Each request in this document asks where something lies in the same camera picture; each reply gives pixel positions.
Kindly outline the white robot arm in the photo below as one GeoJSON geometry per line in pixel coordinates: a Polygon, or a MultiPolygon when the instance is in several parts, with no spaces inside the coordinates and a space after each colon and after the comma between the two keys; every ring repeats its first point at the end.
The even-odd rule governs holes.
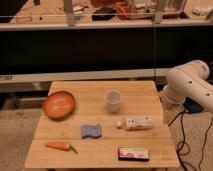
{"type": "Polygon", "coordinates": [[[213,85],[206,79],[210,74],[208,65],[193,60],[168,70],[167,84],[162,98],[167,107],[182,105],[187,97],[213,114],[213,85]]]}

